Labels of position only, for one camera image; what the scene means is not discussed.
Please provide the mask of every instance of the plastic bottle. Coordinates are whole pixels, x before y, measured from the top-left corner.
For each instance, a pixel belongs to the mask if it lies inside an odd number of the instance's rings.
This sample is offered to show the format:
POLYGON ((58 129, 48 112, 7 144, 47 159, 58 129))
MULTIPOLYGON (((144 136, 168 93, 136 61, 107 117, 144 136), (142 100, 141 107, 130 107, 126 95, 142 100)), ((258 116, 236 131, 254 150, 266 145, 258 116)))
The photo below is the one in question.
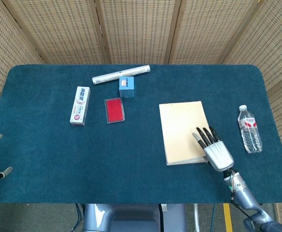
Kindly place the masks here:
POLYGON ((262 151, 262 142, 257 128, 255 117, 247 110, 246 105, 239 107, 239 116, 237 118, 239 128, 244 143, 244 147, 248 153, 262 151))

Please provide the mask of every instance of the bottle cap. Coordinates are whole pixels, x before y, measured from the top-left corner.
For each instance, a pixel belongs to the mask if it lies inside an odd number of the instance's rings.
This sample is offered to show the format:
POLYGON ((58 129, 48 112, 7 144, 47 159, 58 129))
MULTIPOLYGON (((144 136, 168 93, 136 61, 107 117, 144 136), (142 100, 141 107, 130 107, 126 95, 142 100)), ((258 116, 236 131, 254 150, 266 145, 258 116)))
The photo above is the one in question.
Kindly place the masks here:
POLYGON ((240 111, 247 110, 247 106, 246 105, 240 105, 239 110, 240 111))

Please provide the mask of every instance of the notepad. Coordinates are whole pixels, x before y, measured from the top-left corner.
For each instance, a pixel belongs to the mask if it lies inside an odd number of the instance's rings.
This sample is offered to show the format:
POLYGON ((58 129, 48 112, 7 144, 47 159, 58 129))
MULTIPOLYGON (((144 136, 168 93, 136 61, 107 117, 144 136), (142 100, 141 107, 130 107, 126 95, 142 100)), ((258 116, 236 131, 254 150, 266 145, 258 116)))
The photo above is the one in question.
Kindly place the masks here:
POLYGON ((167 165, 204 162, 203 149, 192 133, 208 128, 200 101, 160 104, 160 118, 167 165))

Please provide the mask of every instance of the toothpaste box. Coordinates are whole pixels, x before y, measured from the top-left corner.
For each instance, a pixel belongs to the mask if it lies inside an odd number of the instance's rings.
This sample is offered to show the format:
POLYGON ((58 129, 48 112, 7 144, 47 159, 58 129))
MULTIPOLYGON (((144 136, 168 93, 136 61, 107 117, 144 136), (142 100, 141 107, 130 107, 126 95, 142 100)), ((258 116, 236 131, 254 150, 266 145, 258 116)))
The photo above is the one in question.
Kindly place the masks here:
POLYGON ((134 98, 133 76, 121 76, 119 78, 119 95, 121 98, 134 98))
POLYGON ((81 87, 81 86, 77 87, 71 118, 70 118, 71 124, 83 125, 83 126, 85 125, 89 96, 90 96, 89 87, 81 87))

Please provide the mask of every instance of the teal felt mat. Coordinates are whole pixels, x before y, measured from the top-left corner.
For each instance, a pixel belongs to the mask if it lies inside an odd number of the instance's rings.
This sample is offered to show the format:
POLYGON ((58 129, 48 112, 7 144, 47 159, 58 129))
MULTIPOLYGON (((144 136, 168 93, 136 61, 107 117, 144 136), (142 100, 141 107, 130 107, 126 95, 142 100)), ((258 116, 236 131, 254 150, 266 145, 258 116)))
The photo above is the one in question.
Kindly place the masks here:
POLYGON ((23 65, 12 68, 0 99, 0 202, 222 203, 230 191, 205 163, 166 166, 159 104, 202 101, 234 168, 261 203, 282 202, 282 145, 260 71, 252 65, 151 65, 123 99, 125 121, 107 124, 104 99, 118 81, 93 76, 137 65, 23 65), (77 86, 89 86, 86 125, 69 119, 77 86), (257 120, 263 152, 247 154, 238 107, 257 120))

